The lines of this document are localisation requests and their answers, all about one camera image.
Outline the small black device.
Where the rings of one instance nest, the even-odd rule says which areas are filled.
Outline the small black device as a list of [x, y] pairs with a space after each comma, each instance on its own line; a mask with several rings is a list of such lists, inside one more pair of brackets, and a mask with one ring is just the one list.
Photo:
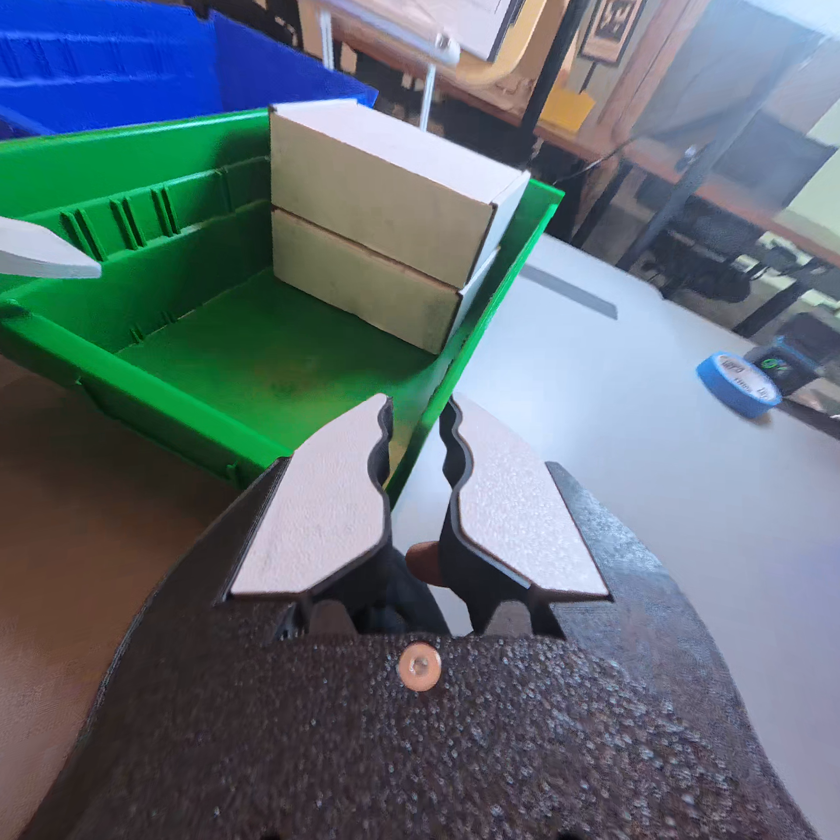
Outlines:
[[792, 396], [823, 375], [819, 363], [781, 335], [753, 347], [744, 358], [775, 384], [782, 397]]

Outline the white cardboard box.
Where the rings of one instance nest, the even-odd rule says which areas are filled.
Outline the white cardboard box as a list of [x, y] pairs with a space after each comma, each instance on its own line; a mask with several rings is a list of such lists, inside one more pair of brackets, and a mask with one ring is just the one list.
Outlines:
[[499, 246], [530, 181], [353, 99], [268, 114], [274, 207], [455, 289]]
[[270, 213], [275, 276], [400, 340], [439, 355], [501, 252], [457, 289], [298, 216]]

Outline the grey tape strip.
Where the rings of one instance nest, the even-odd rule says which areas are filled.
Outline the grey tape strip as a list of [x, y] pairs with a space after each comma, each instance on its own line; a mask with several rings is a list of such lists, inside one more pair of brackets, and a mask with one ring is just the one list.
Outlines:
[[578, 287], [567, 280], [563, 280], [560, 277], [531, 265], [525, 265], [521, 269], [520, 275], [526, 280], [548, 289], [584, 308], [599, 313], [610, 320], [618, 320], [618, 310], [614, 303], [584, 288]]

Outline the green plastic bin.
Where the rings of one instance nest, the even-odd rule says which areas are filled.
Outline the green plastic bin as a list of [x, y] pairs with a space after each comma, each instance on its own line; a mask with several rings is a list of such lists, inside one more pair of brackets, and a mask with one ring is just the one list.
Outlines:
[[239, 490], [382, 392], [396, 501], [563, 193], [530, 181], [435, 357], [274, 277], [269, 144], [266, 108], [4, 140], [2, 216], [101, 277], [2, 280], [2, 356]]

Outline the person's right hand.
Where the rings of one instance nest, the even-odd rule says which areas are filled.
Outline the person's right hand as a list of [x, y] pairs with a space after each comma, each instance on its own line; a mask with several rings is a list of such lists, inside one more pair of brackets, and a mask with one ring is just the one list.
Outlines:
[[405, 562], [419, 581], [436, 587], [445, 586], [439, 566], [438, 541], [415, 543], [406, 551]]

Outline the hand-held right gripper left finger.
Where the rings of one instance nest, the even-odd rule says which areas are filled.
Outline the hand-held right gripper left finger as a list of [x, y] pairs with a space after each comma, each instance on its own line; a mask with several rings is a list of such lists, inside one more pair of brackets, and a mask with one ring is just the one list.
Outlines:
[[231, 597], [366, 601], [392, 546], [392, 399], [376, 393], [306, 439], [275, 480], [240, 555]]

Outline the blue tape roll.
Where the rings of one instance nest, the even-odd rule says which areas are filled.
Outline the blue tape roll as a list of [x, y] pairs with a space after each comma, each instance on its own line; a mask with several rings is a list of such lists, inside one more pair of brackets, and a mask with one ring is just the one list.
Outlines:
[[698, 363], [696, 375], [721, 404], [749, 420], [763, 417], [783, 401], [771, 378], [735, 353], [713, 353]]

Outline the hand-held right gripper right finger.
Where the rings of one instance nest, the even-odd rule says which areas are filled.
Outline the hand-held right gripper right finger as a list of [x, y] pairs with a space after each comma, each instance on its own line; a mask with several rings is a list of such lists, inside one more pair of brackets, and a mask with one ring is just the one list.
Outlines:
[[612, 602], [550, 469], [529, 444], [459, 392], [438, 429], [451, 488], [438, 567], [475, 632], [487, 632], [507, 602], [522, 605], [533, 632], [561, 631], [555, 603]]

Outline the black office chair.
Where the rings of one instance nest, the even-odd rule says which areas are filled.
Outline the black office chair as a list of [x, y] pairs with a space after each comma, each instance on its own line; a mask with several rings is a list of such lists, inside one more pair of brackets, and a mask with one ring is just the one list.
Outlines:
[[692, 196], [651, 244], [642, 269], [666, 278], [664, 297], [678, 290], [729, 303], [745, 301], [751, 279], [735, 267], [763, 235], [719, 206]]

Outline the blue plastic bin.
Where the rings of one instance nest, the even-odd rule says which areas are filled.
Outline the blue plastic bin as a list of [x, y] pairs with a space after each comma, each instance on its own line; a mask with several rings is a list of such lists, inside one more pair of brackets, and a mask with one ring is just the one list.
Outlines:
[[378, 92], [224, 2], [1, 3], [1, 137], [78, 133]]

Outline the instruction sheet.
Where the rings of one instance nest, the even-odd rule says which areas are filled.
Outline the instruction sheet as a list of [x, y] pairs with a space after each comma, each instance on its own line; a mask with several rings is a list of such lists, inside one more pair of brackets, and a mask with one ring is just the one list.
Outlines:
[[415, 49], [454, 64], [466, 53], [494, 61], [522, 1], [346, 1], [340, 12]]

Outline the printed marker sign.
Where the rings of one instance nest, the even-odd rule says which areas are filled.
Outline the printed marker sign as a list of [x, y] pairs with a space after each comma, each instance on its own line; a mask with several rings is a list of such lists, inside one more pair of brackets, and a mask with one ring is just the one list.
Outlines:
[[646, 1], [598, 1], [585, 30], [579, 56], [617, 66], [645, 8]]

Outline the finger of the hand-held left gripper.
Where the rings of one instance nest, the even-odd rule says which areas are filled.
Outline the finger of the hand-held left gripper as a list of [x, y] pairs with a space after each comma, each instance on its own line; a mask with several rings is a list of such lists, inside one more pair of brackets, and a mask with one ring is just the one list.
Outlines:
[[101, 265], [37, 224], [1, 217], [1, 274], [40, 279], [96, 279]]

